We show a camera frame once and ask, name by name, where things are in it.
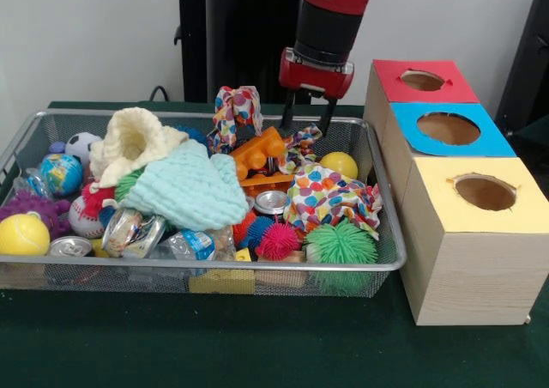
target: shape sorter box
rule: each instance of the shape sorter box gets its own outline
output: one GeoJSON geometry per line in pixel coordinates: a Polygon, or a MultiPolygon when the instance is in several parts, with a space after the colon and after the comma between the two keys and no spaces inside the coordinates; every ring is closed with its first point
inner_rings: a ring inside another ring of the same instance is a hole
{"type": "Polygon", "coordinates": [[[390,103],[480,103],[452,61],[374,60],[365,119],[382,142],[390,103]]]}
{"type": "Polygon", "coordinates": [[[525,322],[549,272],[549,203],[520,159],[416,157],[401,213],[417,325],[525,322]]]}
{"type": "Polygon", "coordinates": [[[453,62],[374,61],[365,119],[380,140],[399,208],[414,157],[515,156],[453,62]]]}

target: metal basket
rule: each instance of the metal basket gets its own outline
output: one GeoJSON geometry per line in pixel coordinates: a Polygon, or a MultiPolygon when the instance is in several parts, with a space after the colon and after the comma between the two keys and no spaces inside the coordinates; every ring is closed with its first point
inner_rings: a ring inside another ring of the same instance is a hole
{"type": "MultiPolygon", "coordinates": [[[[103,136],[113,112],[54,110],[29,117],[0,157],[0,202],[13,195],[21,170],[36,167],[52,142],[89,131],[103,136]]],[[[156,112],[163,124],[185,124],[206,133],[212,115],[156,112]]],[[[265,126],[280,117],[266,117],[265,126]]],[[[313,117],[296,117],[291,131],[313,117]]],[[[0,288],[66,291],[219,293],[259,295],[345,295],[372,297],[390,271],[406,260],[404,241],[373,129],[356,118],[334,118],[315,151],[348,152],[359,165],[359,179],[379,183],[383,210],[379,217],[377,264],[289,264],[153,259],[14,257],[0,255],[0,288]]]]}

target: polka dot fabric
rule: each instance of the polka dot fabric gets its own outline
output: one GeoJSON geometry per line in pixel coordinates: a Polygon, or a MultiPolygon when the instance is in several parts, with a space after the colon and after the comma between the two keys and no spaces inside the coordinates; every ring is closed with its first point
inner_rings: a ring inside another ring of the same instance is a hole
{"type": "Polygon", "coordinates": [[[284,138],[286,152],[276,158],[278,168],[282,173],[291,175],[299,171],[302,166],[317,160],[317,156],[311,145],[316,142],[323,133],[315,124],[284,138]]]}
{"type": "Polygon", "coordinates": [[[287,194],[290,201],[284,209],[284,219],[304,232],[321,224],[335,226],[347,218],[378,239],[377,213],[382,208],[382,199],[377,185],[366,186],[311,163],[295,174],[287,194]]]}
{"type": "Polygon", "coordinates": [[[215,98],[214,130],[208,145],[215,154],[229,154],[237,142],[237,126],[249,126],[262,134],[263,116],[255,86],[232,89],[224,86],[215,98]]]}

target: box hole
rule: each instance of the box hole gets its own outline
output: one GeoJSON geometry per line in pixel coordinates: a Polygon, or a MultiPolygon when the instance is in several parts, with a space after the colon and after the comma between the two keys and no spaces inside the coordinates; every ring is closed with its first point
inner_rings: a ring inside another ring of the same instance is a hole
{"type": "Polygon", "coordinates": [[[469,145],[480,136],[474,122],[455,113],[426,114],[418,119],[418,127],[427,136],[449,145],[469,145]]]}
{"type": "Polygon", "coordinates": [[[401,79],[410,88],[424,92],[440,90],[444,85],[444,79],[442,77],[422,70],[407,70],[401,75],[401,79]]]}
{"type": "Polygon", "coordinates": [[[474,206],[486,210],[509,209],[515,204],[515,188],[487,175],[470,174],[455,182],[460,196],[474,206]]]}

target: basket rim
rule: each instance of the basket rim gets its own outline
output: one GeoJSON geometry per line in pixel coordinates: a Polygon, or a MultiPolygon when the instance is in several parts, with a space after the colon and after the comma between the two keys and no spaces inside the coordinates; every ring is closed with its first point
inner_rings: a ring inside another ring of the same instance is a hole
{"type": "MultiPolygon", "coordinates": [[[[39,122],[52,115],[67,116],[111,116],[112,110],[89,109],[48,109],[31,114],[21,128],[15,133],[8,147],[0,155],[0,169],[5,169],[26,137],[38,126],[39,122]]],[[[213,113],[198,112],[156,112],[151,111],[159,118],[212,118],[213,113]]],[[[280,120],[280,115],[266,115],[267,120],[280,120]]],[[[295,116],[296,122],[310,122],[320,119],[317,116],[295,116]]],[[[155,259],[123,259],[123,258],[73,258],[73,257],[29,257],[0,255],[0,263],[13,264],[57,264],[57,265],[102,265],[123,267],[156,267],[174,269],[222,269],[222,270],[280,270],[280,271],[333,271],[333,272],[390,272],[398,270],[406,263],[407,253],[402,236],[401,225],[396,213],[395,204],[391,195],[389,180],[381,150],[375,131],[370,124],[360,118],[334,117],[333,123],[354,124],[366,130],[366,138],[370,145],[372,164],[376,173],[377,183],[383,200],[382,212],[387,212],[390,231],[395,241],[396,260],[390,264],[311,264],[311,263],[283,263],[265,262],[226,262],[226,261],[187,261],[187,260],[155,260],[155,259]]]]}

